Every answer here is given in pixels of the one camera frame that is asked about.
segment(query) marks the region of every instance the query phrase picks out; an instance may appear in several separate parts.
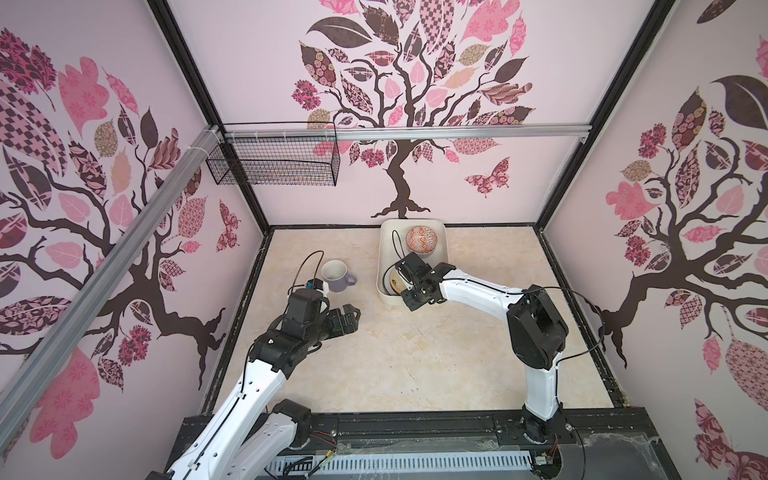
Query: bowl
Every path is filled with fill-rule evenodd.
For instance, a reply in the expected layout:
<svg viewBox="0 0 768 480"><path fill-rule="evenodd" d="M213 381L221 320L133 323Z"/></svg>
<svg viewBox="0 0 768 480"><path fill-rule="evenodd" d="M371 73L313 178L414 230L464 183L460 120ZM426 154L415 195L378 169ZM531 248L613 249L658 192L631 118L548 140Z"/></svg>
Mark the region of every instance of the bowl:
<svg viewBox="0 0 768 480"><path fill-rule="evenodd" d="M437 247L437 233L429 227L413 227L406 234L406 245L417 254L426 255Z"/></svg>

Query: black mesh basket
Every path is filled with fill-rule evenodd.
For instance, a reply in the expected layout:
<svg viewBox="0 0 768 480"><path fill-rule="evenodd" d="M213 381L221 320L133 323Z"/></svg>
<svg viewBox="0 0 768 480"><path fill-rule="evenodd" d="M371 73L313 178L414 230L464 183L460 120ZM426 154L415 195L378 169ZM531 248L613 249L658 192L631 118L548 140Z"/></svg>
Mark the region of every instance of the black mesh basket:
<svg viewBox="0 0 768 480"><path fill-rule="evenodd" d="M336 186L341 159L333 123L259 124L277 123L305 124L313 133L290 136L274 130L225 138L207 158L216 183Z"/></svg>

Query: tree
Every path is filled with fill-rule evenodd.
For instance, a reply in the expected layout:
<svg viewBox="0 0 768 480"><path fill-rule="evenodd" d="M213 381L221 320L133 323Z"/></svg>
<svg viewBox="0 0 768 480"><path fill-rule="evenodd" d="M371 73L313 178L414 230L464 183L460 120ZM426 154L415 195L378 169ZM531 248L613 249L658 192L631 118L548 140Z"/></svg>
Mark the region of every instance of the tree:
<svg viewBox="0 0 768 480"><path fill-rule="evenodd" d="M768 217L768 147L725 135L731 121L768 130L768 87L744 75L714 83L725 88L727 117L708 108L697 89L680 108L669 137L663 124L641 135L638 153L644 159L622 172L633 183L621 182L606 196L614 212L629 220L616 236L626 239L625 257L639 272L633 273L619 309L602 310L604 333L625 367L623 329L632 324L651 289L672 290L665 306L680 307L681 328L703 317L708 329L703 357L713 371L721 359L718 339L723 341L713 322L716 306L732 332L768 340L768 295L748 295L743 288L768 289L768 238L761 219ZM654 158L660 161L652 164ZM707 178L713 180L700 188ZM745 271L750 266L756 273ZM768 354L732 335L726 363L740 388L768 409L768 376L761 373Z"/></svg>
<svg viewBox="0 0 768 480"><path fill-rule="evenodd" d="M314 110L320 105L315 85L298 81L293 98L306 110L314 110L309 120L318 123L310 127L325 127L320 122L327 121L357 127L392 127L403 123L407 127L456 126L470 122L520 124L533 111L533 108L516 106L480 114L483 98L497 107L514 104L533 87L530 83L522 86L509 83L525 58L500 62L507 51L514 57L525 41L526 26L521 15L511 28L511 36L506 37L509 29L506 19L519 9L519 0L507 0L504 5L502 0L485 0L479 6L480 2L470 0L467 8L477 6L477 9L463 32L454 28L453 0L421 2L419 17L410 22L415 23L412 29L405 26L414 13L415 0L378 2L381 6L376 7L363 3L362 12L350 0L321 0L321 3L336 13L361 15L365 23L344 16L324 18L312 25L308 33L317 31L338 48L326 52L301 43L306 70L320 85L319 94L326 95L334 104L331 110ZM493 38L502 34L504 40L494 42ZM469 45L457 60L456 45L472 37L495 45ZM350 60L349 49L373 42L379 43L377 48L381 49L371 51L365 55L367 58ZM473 67L480 64L482 58L485 58L482 66ZM369 88L374 100L355 82L372 85ZM412 158L414 163L419 159L432 162L439 152L449 161L459 162L457 154L478 154L498 145L491 138L461 139L452 143L453 149L432 139L341 142L339 151L349 151L350 164L360 159L374 168L389 162L386 173L397 195L373 217L397 212L400 218L406 218L409 211L429 211L429 208L411 199L411 187L402 168L405 161ZM478 186L481 193L488 193L494 186L506 184L508 178L503 172L507 168L508 163L502 161L491 176L475 175L466 180Z"/></svg>
<svg viewBox="0 0 768 480"><path fill-rule="evenodd" d="M110 93L98 84L98 69L90 58L81 59L81 71L67 65L66 72L59 74L62 102L79 132L86 121L107 116L101 107L107 104ZM137 112L136 101L122 81L107 76L121 104L117 120L121 138L118 139L112 120L100 124L93 139L98 158L84 146L83 139L73 137L76 134L70 133L65 147L45 115L21 92L0 81L0 104L4 105L0 125L14 126L0 129L0 141L4 144L3 157L15 187L15 191L0 192L0 205L5 204L12 212L0 220L0 249L15 250L15 253L0 254L0 297L14 291L22 278L29 275L43 281L39 284L40 290L61 291L61 282L72 290L82 289L120 235L147 205L151 189L162 185L158 173L173 168L180 156L176 129L171 129L170 137L160 140L149 109L141 116L140 135L136 135L134 120L123 108ZM78 105L78 95L87 95L91 100L88 109ZM108 182L105 166L109 164ZM132 174L136 172L140 180L132 182ZM159 336L181 334L195 340L200 354L200 386L208 349L218 349L223 339L223 336L214 337L223 308L218 316L204 323L195 316L168 311L164 298L166 292L175 291L173 278L184 273L173 259L192 254L200 246L193 240L172 243L173 237L193 237L202 226L206 199L193 197L200 185L200 176L198 169L129 268L131 283L113 294L85 333L100 336L91 355L100 377L121 389L123 368L145 358L153 326L159 330ZM114 195L110 196L108 186ZM66 217L51 218L50 210L46 211L51 204L58 205ZM233 230L238 223L224 204L220 203L220 208L227 229L222 233L223 246L217 246L218 250L236 244ZM28 235L40 237L21 252L20 243ZM61 240L62 235L66 241L55 241L55 237ZM60 268L48 268L53 263ZM39 333L56 323L70 303L68 299L40 290L35 291L37 296L0 309L0 333L18 336L20 340L13 342L16 346L0 343L0 355L32 353L41 339L25 344L24 336ZM123 326L129 330L125 324L134 320L137 323L126 333Z"/></svg>

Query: pink wall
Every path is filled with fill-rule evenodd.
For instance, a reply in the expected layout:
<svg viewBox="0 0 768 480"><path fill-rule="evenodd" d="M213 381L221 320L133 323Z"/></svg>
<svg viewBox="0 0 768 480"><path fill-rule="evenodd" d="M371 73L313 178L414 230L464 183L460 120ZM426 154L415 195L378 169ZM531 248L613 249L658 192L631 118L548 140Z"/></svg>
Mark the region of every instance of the pink wall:
<svg viewBox="0 0 768 480"><path fill-rule="evenodd" d="M450 118L474 124L485 113L509 108L517 110L507 118L526 124L588 123L651 5L645 0L397 3L397 12L395 2L360 0L229 0L217 6L224 15L212 15L208 2L173 2L173 7L225 121L309 117L344 124L349 117L350 127L385 127L447 124ZM436 25L422 21L435 16ZM362 33L350 36L333 22L356 25ZM412 34L426 46L424 61L405 55L395 60L398 48L411 50ZM496 48L501 57L483 75ZM517 74L504 75L513 65ZM439 74L429 77L435 66ZM487 91L496 86L501 91ZM392 115L400 108L405 114L397 121ZM341 147L336 187L254 190L273 224L380 223L405 215L445 222L535 221L574 138L495 140L498 145L471 153L445 140L435 141L439 148L403 142L398 147L403 158L391 159L385 155L388 142L380 141L359 146L361 153L372 149L371 158L382 154L380 163L366 165L353 164L348 149L355 147L347 144ZM414 161L409 154L417 148L431 150L431 160ZM506 178L491 174L506 158L509 179L498 181ZM478 192L467 179L493 191ZM307 198L324 208L306 209ZM382 215L372 219L376 214Z"/></svg>
<svg viewBox="0 0 768 480"><path fill-rule="evenodd" d="M765 478L768 5L709 3L680 4L547 234L681 476Z"/></svg>
<svg viewBox="0 0 768 480"><path fill-rule="evenodd" d="M4 386L204 121L143 2L3 13ZM240 192L200 170L3 453L2 477L162 469L199 410L259 242Z"/></svg>

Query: butterfly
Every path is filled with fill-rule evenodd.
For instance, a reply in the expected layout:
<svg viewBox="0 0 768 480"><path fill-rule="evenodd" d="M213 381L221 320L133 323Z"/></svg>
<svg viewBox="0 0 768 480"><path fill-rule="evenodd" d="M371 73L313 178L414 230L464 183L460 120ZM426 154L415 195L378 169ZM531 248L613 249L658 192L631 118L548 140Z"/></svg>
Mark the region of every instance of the butterfly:
<svg viewBox="0 0 768 480"><path fill-rule="evenodd" d="M217 252L220 252L227 247L234 248L237 246L237 234L235 233L235 230L237 230L240 221L242 221L238 220L235 214L231 214L229 207L224 205L224 202L221 200L219 200L219 211L221 212L221 220L224 221L225 230L219 236L219 241L216 242Z"/></svg>
<svg viewBox="0 0 768 480"><path fill-rule="evenodd" d="M504 160L498 162L498 165L494 167L490 176L486 177L485 175L470 175L464 180L468 181L470 185L477 187L478 192L484 194L485 197L488 198L488 192L493 190L494 186L504 186L509 188L509 185L507 185L507 182L509 181L509 175L505 173L507 170L509 170L509 157L506 157Z"/></svg>

